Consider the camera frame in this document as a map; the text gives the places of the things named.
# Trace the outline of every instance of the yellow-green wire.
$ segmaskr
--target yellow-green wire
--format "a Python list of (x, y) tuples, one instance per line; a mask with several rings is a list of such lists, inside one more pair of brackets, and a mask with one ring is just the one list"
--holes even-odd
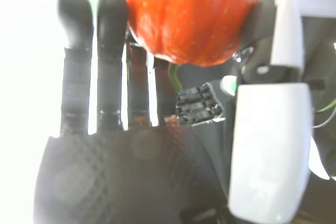
[(177, 70), (179, 69), (180, 65), (176, 65), (173, 63), (169, 63), (169, 79), (175, 89), (176, 92), (180, 92), (183, 90), (182, 84), (180, 83), (180, 80), (177, 77)]
[(323, 109), (320, 110), (316, 110), (315, 113), (322, 113), (325, 112), (327, 110), (330, 110), (331, 108), (336, 106), (336, 98), (334, 100), (332, 100), (332, 102), (330, 102), (327, 106), (325, 106)]

